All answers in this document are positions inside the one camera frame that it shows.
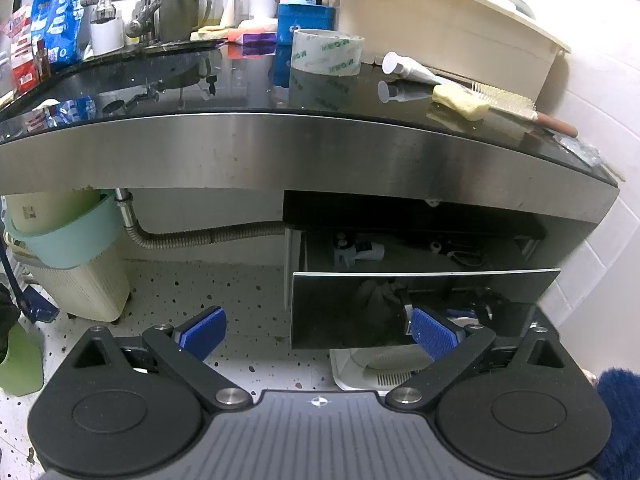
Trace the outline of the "black front drawer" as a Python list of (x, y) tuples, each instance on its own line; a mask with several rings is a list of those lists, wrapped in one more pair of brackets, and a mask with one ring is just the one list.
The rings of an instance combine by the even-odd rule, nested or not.
[(288, 230), (284, 304), (295, 349), (411, 344), (413, 310), (480, 318), (534, 304), (559, 276), (524, 236), (395, 237)]

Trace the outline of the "clear packing tape roll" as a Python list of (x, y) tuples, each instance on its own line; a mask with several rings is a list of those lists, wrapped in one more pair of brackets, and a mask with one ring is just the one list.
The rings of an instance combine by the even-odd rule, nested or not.
[(360, 72), (364, 39), (324, 29), (296, 29), (291, 67), (300, 72), (352, 77)]

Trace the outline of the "white floor scale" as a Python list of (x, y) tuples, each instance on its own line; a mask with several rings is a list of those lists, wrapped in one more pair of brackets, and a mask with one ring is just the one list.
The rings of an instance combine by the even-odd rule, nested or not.
[(375, 390), (386, 396), (433, 362), (417, 344), (335, 349), (330, 351), (332, 376), (344, 391)]

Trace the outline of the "cream wicker bin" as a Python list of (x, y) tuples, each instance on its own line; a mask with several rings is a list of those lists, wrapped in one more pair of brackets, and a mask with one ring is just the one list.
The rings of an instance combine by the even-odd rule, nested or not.
[(71, 269), (50, 268), (33, 255), (22, 242), (6, 231), (6, 242), (28, 273), (54, 300), (58, 308), (78, 318), (116, 322), (131, 295), (122, 258), (111, 244), (96, 258)]

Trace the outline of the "mint green basin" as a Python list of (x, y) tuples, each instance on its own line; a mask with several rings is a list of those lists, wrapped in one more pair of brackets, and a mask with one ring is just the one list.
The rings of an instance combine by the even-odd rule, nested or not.
[(102, 193), (96, 206), (64, 226), (42, 234), (17, 229), (9, 212), (4, 216), (4, 226), (14, 240), (24, 243), (45, 266), (55, 269), (71, 269), (96, 258), (124, 230), (113, 192)]

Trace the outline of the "yellow sponge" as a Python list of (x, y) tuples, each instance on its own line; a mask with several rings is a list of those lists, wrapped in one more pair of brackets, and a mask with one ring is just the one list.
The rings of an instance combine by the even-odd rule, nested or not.
[(432, 100), (448, 107), (469, 122), (482, 120), (489, 110), (489, 103), (477, 92), (460, 84), (438, 84), (432, 91)]

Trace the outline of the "clear plastic wrapper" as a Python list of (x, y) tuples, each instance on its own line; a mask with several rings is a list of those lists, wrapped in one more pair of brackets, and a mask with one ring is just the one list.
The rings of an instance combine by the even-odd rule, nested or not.
[(620, 182), (626, 181), (624, 174), (615, 166), (607, 162), (599, 150), (594, 146), (590, 144), (583, 144), (582, 141), (577, 138), (563, 136), (559, 133), (555, 134), (554, 138), (563, 148), (577, 156), (587, 166), (591, 168), (601, 167), (616, 180), (619, 180)]

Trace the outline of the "white cream tube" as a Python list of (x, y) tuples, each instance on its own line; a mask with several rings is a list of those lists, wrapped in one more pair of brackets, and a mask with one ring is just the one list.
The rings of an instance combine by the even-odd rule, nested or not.
[(387, 52), (382, 59), (382, 72), (385, 75), (396, 75), (401, 79), (420, 82), (421, 84), (431, 84), (437, 86), (442, 84), (442, 77), (435, 75), (413, 58), (402, 56), (394, 51)]

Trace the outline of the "purple box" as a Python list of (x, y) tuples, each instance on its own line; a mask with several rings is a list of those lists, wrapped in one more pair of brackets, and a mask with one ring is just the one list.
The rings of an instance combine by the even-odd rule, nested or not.
[(275, 32), (244, 32), (239, 42), (243, 47), (273, 46), (277, 43)]

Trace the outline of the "beige plastic basin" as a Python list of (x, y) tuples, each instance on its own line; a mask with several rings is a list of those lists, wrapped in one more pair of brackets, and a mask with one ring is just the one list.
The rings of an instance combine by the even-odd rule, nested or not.
[(339, 32), (364, 40), (363, 62), (387, 52), (439, 73), (537, 99), (570, 47), (498, 0), (329, 0)]

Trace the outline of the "olive green mug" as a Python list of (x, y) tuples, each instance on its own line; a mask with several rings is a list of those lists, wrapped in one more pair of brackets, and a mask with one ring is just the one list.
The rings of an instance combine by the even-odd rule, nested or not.
[(158, 27), (163, 42), (189, 41), (208, 19), (212, 3), (209, 0), (160, 0)]

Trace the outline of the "blue tin box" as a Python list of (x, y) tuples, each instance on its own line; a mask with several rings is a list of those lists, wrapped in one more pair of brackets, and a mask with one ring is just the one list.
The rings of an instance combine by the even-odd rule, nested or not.
[(278, 5), (277, 44), (290, 46), (297, 29), (332, 30), (335, 9), (318, 4), (281, 3)]

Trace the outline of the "chrome faucet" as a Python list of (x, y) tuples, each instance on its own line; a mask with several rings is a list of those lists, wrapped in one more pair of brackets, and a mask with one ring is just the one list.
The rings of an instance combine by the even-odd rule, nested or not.
[[(117, 9), (116, 1), (129, 0), (80, 0), (84, 8), (93, 7), (90, 22), (92, 24), (105, 24), (115, 21)], [(138, 0), (131, 11), (130, 19), (124, 24), (124, 34), (129, 39), (137, 39), (142, 44), (152, 44), (157, 40), (155, 13), (160, 10), (160, 0)]]

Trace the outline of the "red packet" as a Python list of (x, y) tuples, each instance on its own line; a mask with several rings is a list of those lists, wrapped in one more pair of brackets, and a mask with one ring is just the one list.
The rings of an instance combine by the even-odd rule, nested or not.
[(26, 93), (39, 82), (38, 70), (32, 47), (32, 6), (25, 4), (13, 12), (2, 32), (9, 38), (9, 64), (15, 93)]

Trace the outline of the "blue snack bag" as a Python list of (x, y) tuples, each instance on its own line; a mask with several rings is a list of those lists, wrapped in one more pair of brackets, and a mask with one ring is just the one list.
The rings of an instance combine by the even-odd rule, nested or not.
[(80, 61), (78, 38), (84, 7), (80, 0), (34, 0), (32, 2), (32, 39), (42, 40), (52, 70), (60, 70)]

